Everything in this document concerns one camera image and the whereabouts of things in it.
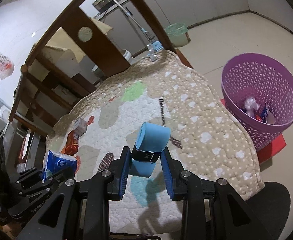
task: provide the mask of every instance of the wooden chair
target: wooden chair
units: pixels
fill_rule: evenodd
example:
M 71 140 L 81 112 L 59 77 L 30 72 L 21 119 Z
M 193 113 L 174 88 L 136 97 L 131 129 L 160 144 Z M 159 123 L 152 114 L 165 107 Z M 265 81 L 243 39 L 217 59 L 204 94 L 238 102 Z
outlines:
M 72 105 L 54 93 L 50 88 L 45 86 L 37 78 L 29 73 L 29 66 L 37 60 L 47 70 L 49 70 L 62 84 L 64 84 L 72 93 L 77 95 L 79 98 L 83 98 L 90 94 L 85 88 L 75 82 L 73 79 L 68 77 L 65 73 L 59 70 L 52 62 L 50 62 L 42 54 L 42 49 L 54 35 L 54 33 L 62 27 L 64 31 L 73 39 L 73 41 L 83 50 L 83 52 L 104 72 L 108 77 L 126 70 L 130 64 L 125 60 L 119 50 L 112 44 L 111 41 L 99 30 L 99 28 L 90 20 L 90 18 L 79 8 L 79 6 L 85 0 L 73 0 L 64 11 L 57 17 L 53 24 L 48 28 L 46 33 L 39 40 L 37 45 L 33 48 L 28 58 L 25 61 L 25 65 L 21 67 L 21 77 L 16 89 L 15 100 L 10 113 L 9 121 L 11 122 L 16 118 L 27 128 L 46 136 L 47 133 L 41 130 L 39 127 L 30 126 L 29 123 L 25 122 L 16 114 L 19 102 L 24 103 L 29 110 L 40 117 L 45 123 L 53 126 L 57 120 L 49 114 L 43 107 L 41 107 L 35 99 L 31 98 L 25 93 L 24 87 L 26 80 L 34 84 L 37 89 L 51 98 L 53 101 L 58 103 L 63 108 L 70 111 Z M 181 59 L 182 63 L 188 67 L 192 66 L 183 56 L 183 54 L 175 49 L 168 38 L 167 34 L 163 30 L 160 22 L 155 17 L 151 9 L 147 6 L 144 0 L 131 0 L 133 5 L 144 17 L 146 22 L 149 24 L 158 40 L 162 43 L 164 49 L 170 50 L 176 53 Z M 91 39 L 81 41 L 79 34 L 81 34 L 81 28 L 86 28 L 86 33 L 91 33 Z

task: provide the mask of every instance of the small white box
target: small white box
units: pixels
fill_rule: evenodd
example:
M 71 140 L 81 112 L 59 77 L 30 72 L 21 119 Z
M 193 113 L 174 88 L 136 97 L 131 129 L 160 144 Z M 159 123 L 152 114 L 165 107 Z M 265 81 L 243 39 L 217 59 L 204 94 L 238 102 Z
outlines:
M 74 132 L 82 136 L 86 132 L 87 122 L 83 118 L 78 118 L 74 122 L 73 130 Z

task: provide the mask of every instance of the white wall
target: white wall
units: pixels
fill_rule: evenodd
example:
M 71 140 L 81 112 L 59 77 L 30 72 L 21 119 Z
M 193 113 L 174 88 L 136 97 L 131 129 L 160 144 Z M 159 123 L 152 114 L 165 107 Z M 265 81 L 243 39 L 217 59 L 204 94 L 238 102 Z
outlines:
M 13 74 L 0 80 L 0 98 L 12 105 L 20 67 L 32 45 L 37 42 L 57 16 L 72 0 L 20 0 L 0 7 L 0 51 L 15 64 Z M 80 7 L 90 17 L 98 14 L 86 0 Z

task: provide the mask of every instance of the purple plastic basket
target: purple plastic basket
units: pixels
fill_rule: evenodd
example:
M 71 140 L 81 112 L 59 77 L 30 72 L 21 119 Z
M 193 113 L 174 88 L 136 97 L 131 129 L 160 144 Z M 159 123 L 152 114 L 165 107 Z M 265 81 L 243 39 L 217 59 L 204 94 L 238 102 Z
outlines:
M 229 60 L 222 72 L 222 93 L 226 108 L 247 130 L 256 151 L 293 124 L 293 76 L 273 58 L 246 53 Z M 257 114 L 268 103 L 277 120 L 274 125 L 259 122 L 241 110 L 248 96 L 260 104 Z

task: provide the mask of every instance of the green trash bin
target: green trash bin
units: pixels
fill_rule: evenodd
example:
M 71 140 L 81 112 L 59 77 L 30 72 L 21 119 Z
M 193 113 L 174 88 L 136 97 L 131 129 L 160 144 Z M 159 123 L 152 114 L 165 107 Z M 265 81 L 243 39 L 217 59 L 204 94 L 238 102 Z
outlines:
M 165 32 L 175 47 L 185 46 L 191 41 L 184 23 L 174 23 L 166 27 Z

